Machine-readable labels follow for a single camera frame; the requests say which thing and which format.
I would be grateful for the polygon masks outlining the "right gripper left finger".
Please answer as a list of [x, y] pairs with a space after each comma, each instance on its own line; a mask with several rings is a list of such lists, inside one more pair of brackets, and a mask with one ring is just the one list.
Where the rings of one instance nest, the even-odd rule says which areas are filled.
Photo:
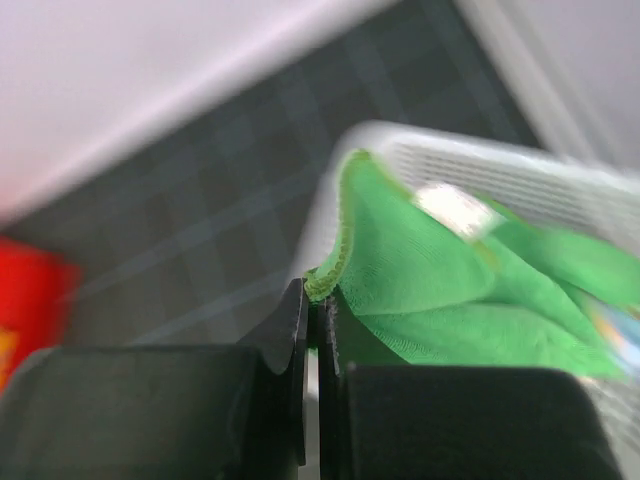
[[43, 349], [1, 397], [5, 479], [294, 479], [308, 299], [233, 344]]

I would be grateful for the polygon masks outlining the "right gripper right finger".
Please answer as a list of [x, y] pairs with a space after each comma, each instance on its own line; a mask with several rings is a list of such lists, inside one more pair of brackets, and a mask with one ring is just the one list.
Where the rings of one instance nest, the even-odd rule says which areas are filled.
[[340, 292], [317, 309], [325, 479], [618, 479], [593, 402], [553, 369], [412, 366]]

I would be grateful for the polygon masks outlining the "green towel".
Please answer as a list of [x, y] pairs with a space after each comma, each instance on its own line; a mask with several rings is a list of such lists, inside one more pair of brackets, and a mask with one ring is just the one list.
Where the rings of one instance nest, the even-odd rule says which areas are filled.
[[306, 293], [340, 290], [402, 360], [619, 375], [586, 301], [639, 307], [635, 256], [450, 185], [411, 192], [364, 150], [345, 160], [337, 190], [335, 244]]

